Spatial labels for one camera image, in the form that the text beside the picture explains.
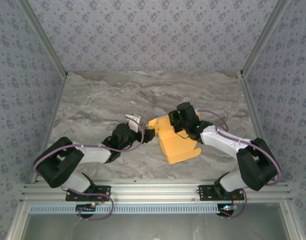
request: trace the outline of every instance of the wall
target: wall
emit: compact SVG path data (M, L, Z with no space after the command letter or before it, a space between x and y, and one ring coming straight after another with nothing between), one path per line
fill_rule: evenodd
M306 233L306 0L291 0L247 78Z
M237 70L275 0L30 0L67 71Z
M32 178L62 78L15 0L0 0L0 240Z

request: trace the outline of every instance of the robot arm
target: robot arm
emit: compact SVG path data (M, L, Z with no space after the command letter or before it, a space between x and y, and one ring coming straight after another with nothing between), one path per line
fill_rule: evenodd
M185 130L191 139L215 147L237 160L238 171L227 172L215 181L215 190L219 196L225 197L245 187L258 191L277 175L272 161L250 146L257 146L274 159L263 139L242 139L217 129L208 121L200 121L189 102L177 106L177 110L169 113L169 119L176 133Z
M60 138L35 160L34 168L52 188L61 186L81 193L91 193L94 184L85 174L75 171L78 164L111 163L120 156L122 151L126 152L125 149L130 148L135 141L147 143L155 136L155 130L145 129L142 139L142 134L138 131L141 118L126 115L126 119L128 123L118 124L112 135L101 144L82 145L73 143L67 137ZM49 157L38 163L40 159L49 154Z

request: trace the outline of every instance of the table surface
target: table surface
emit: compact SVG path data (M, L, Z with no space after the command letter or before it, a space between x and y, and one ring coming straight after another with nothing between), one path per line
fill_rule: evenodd
M182 102L223 116L230 133L253 139L255 134L234 72L70 72L66 80L50 144L62 136L77 143L97 144L111 135L126 114L138 114L146 124L167 115ZM220 124L210 114L202 119ZM110 164L77 167L92 179L216 179L237 168L232 157L203 146L195 158L170 165L156 136Z

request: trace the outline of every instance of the white cable tray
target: white cable tray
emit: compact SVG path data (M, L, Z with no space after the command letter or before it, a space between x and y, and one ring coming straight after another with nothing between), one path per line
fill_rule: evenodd
M76 204L32 204L30 214L76 214ZM96 206L93 212L83 214L106 214L111 204ZM216 203L188 204L115 204L113 214L216 214Z

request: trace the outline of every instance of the yellow toy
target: yellow toy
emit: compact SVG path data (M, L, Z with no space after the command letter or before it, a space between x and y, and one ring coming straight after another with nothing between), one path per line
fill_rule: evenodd
M155 134L158 134L160 146L169 164L197 157L202 151L201 148L195 148L197 141L190 139L185 131L174 132L168 116L149 121L148 129L155 129Z

